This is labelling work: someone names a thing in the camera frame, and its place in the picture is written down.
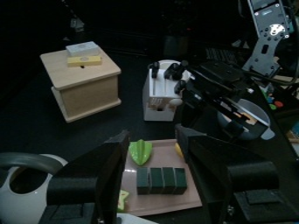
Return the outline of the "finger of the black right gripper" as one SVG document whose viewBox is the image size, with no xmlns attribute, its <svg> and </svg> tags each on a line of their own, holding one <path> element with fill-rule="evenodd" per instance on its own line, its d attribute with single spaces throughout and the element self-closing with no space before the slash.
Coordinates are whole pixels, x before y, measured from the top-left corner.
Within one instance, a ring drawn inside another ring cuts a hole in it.
<svg viewBox="0 0 299 224">
<path fill-rule="evenodd" d="M 236 113 L 237 116 L 249 116 L 249 113 L 244 109 L 234 108 L 234 105 L 229 102 L 223 102 L 221 106 Z M 229 135 L 236 136 L 241 140 L 253 140 L 257 137 L 252 129 L 253 125 L 250 125 L 252 128 L 248 128 L 236 118 L 227 117 L 221 112 L 218 113 L 218 119 L 219 125 Z"/>
<path fill-rule="evenodd" d="M 210 136 L 221 135 L 218 111 L 211 106 L 191 108 L 183 103 L 177 110 L 175 122 Z"/>
</svg>

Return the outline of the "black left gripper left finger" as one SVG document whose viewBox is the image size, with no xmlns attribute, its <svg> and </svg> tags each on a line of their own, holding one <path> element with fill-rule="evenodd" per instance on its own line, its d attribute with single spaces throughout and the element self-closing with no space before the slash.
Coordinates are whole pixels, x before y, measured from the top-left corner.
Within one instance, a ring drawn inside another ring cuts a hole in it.
<svg viewBox="0 0 299 224">
<path fill-rule="evenodd" d="M 118 224 L 130 132 L 123 130 L 59 170 L 39 224 Z"/>
</svg>

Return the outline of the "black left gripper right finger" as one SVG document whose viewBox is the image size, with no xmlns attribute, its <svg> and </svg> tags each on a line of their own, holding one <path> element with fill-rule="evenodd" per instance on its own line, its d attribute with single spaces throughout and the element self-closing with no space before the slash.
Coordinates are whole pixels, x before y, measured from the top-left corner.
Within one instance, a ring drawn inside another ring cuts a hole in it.
<svg viewBox="0 0 299 224">
<path fill-rule="evenodd" d="M 201 195 L 205 224 L 299 221 L 299 207 L 281 188 L 273 161 L 182 125 L 175 135 Z"/>
</svg>

